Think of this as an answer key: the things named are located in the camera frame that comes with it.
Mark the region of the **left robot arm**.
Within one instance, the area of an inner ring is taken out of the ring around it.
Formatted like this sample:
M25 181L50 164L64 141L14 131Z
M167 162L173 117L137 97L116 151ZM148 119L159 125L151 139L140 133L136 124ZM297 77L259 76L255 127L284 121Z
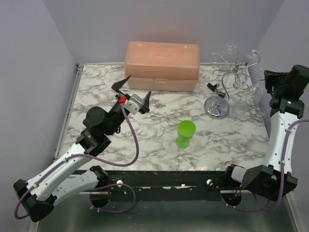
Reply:
M91 167L79 177L70 178L71 174L91 160L116 167L127 167L136 162L140 149L128 115L148 113L151 93L148 92L144 98L123 93L120 89L128 80L127 77L113 83L112 90L116 92L117 101L110 111L99 106L88 110L83 120L85 129L64 155L37 176L29 180L19 179L14 183L13 188L18 197L14 210L16 219L29 217L32 222L38 222L47 217L57 204L74 194L110 190L114 187L108 174L99 166ZM120 164L99 158L98 155L111 143L109 136L119 134L124 121L129 125L134 138L137 152L134 159Z

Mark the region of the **pink plastic storage box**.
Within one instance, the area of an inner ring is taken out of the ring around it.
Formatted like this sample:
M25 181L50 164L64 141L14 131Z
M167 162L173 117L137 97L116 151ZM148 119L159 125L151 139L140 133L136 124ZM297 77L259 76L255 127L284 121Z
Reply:
M192 92L199 82L199 47L130 41L124 67L131 89Z

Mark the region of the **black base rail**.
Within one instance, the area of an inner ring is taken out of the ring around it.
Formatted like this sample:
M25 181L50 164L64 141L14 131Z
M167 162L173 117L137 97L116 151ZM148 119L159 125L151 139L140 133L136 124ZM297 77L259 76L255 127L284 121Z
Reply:
M240 184L223 171L106 171L89 199L109 202L221 201L241 203Z

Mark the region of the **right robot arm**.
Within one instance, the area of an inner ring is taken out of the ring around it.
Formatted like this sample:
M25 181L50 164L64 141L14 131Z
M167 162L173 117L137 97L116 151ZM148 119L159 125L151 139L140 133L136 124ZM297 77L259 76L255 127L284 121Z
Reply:
M278 202L294 190L298 179L292 177L292 150L305 104L300 100L309 84L309 69L294 65L289 72L264 71L265 88L271 95L271 134L261 165L246 169L230 165L222 177L227 189L239 184L242 189Z

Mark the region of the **clear stemmed wine glass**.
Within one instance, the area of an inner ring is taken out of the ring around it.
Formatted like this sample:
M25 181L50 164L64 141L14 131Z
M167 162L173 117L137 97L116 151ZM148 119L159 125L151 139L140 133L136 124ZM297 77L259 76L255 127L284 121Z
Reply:
M241 64L242 74L245 77L245 80L249 78L249 68L258 64L261 61L261 53L255 49L252 49L246 53L246 57L248 62L245 63L244 61Z

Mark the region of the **black corkscrew tool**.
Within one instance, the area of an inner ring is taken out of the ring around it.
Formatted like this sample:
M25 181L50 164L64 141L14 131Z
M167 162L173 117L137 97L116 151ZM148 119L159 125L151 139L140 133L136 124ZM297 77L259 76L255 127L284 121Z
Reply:
M225 93L223 93L223 92L221 92L221 91L218 90L217 84L212 85L211 83L208 83L208 84L207 84L207 87L208 87L213 93L217 94L219 97L224 98L224 97L226 96Z

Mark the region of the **aluminium table frame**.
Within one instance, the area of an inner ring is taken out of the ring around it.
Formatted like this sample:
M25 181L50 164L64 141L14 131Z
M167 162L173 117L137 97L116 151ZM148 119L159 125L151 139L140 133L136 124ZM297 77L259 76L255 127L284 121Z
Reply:
M84 70L84 64L77 64L77 71L76 71L75 79L74 79L74 82L73 82L73 87L72 87L72 91L71 91L71 94L70 94L68 107L66 109L63 125L62 125L62 128L61 128L60 137L59 137L59 140L58 140L58 143L57 143L57 147L56 147L56 151L55 151L54 156L53 156L52 163L54 163L62 155L61 150L62 150L64 141L65 141L65 138L66 138L68 124L69 124L69 121L70 121L70 116L71 116L72 109L73 109L73 106L74 106L74 102L75 102L75 99L76 99L76 95L77 95L79 83L80 83L80 80L81 80L81 77L82 77L82 74L83 74L83 70Z

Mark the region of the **green plastic goblet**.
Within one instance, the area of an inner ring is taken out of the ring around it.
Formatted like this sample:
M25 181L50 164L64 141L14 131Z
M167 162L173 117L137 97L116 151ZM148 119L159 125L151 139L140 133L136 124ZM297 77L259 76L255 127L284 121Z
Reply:
M178 136L176 145L179 148L187 148L190 145L190 140L196 132L196 126L192 121L184 120L178 125Z

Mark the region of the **tall clear wine glass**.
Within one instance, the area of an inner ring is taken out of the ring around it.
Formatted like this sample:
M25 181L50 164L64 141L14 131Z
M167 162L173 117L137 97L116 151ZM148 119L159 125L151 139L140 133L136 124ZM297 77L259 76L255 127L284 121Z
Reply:
M222 49L219 59L224 63L219 67L220 72L229 71L235 67L239 57L239 51L236 45L226 44Z

